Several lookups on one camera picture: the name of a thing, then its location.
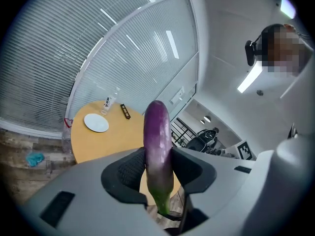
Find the blue cloth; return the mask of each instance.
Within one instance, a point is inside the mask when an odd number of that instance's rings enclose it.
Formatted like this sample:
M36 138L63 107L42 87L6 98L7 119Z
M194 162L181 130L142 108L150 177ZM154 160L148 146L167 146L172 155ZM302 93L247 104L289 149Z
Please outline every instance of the blue cloth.
M30 154L26 156L26 161L31 167L36 166L42 160L44 160L44 155L39 152L31 152Z

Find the floor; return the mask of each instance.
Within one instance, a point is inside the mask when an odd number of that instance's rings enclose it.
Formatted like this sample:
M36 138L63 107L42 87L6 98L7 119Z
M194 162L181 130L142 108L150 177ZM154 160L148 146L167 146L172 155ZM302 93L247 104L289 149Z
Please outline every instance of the floor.
M35 167L28 166L25 157L30 152L41 152L45 160ZM0 129L0 177L18 205L22 205L37 190L75 164L73 154L64 153L61 140L38 138ZM182 188L171 198L170 210L183 212ZM157 214L156 206L147 207L149 215L163 228L178 227Z

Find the round table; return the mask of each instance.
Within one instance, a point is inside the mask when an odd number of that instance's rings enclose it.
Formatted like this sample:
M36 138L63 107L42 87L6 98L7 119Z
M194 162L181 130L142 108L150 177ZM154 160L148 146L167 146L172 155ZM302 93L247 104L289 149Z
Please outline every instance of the round table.
M71 145L77 163L108 156L117 152L140 148L143 146L143 121L144 116L126 107L131 118L126 119L120 104L114 103L107 115L100 113L104 101L95 101L85 105L76 114L71 128ZM87 114L103 116L109 124L109 129L102 133L90 130L84 124ZM174 174L174 188L171 197L175 195L180 183ZM147 187L147 176L144 171L140 192L145 194L148 205L154 205L155 201Z

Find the eggplant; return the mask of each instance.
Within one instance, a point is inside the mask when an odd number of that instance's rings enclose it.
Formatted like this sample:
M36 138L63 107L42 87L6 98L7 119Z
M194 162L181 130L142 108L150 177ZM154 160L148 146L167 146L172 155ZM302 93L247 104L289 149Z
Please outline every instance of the eggplant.
M163 102L151 102L144 114L143 145L148 190L161 215L169 213L170 195L174 187L170 126L168 111Z

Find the white plate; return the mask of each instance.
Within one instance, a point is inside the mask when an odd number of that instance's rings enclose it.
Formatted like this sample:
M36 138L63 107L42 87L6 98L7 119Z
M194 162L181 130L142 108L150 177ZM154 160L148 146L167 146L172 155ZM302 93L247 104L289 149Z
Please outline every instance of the white plate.
M95 132L105 132L108 128L108 121L100 115L88 114L84 117L85 125Z

